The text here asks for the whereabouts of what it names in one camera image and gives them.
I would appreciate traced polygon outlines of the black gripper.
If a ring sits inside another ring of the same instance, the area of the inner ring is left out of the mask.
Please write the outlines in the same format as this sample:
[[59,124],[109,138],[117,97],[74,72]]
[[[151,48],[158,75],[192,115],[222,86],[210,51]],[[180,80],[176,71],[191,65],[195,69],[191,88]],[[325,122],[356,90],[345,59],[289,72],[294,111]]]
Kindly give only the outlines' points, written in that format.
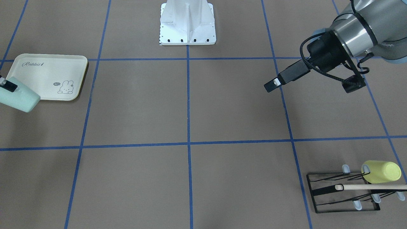
[[329,72],[342,65],[350,56],[332,31],[322,31],[311,35],[306,42],[309,42],[306,47],[309,53],[306,63],[299,60],[281,71],[276,78],[264,84],[268,93],[303,77],[310,71],[324,76],[333,76]]

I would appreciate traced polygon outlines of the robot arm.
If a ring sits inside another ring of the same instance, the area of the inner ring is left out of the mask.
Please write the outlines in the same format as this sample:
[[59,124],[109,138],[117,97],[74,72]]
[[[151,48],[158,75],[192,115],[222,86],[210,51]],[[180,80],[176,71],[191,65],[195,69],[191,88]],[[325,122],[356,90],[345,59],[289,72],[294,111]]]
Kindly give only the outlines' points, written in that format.
[[316,30],[300,45],[301,59],[264,85],[271,92],[311,70],[341,82],[346,93],[365,87],[361,64],[373,57],[406,63],[405,0],[352,0],[330,27]]

